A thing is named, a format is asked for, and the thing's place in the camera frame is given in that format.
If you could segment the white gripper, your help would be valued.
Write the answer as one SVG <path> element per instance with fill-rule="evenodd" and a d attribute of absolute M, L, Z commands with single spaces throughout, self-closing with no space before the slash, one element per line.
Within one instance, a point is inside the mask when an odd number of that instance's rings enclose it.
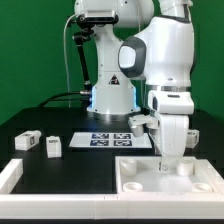
<path fill-rule="evenodd" d="M 143 126 L 160 154 L 159 171 L 169 172 L 165 157 L 182 157 L 187 142 L 189 116 L 194 112 L 194 103 L 189 92 L 150 91 L 148 93 L 149 115 L 136 115 L 128 120 L 135 137 L 143 135 Z"/>

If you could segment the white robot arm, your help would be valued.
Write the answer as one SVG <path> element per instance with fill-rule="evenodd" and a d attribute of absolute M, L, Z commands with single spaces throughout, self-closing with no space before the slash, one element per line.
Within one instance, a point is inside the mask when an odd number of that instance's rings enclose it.
<path fill-rule="evenodd" d="M 95 118 L 127 117 L 135 136 L 145 129 L 164 157 L 184 154 L 194 111 L 191 0 L 76 0 L 83 39 L 95 39 L 98 80 L 87 108 Z"/>

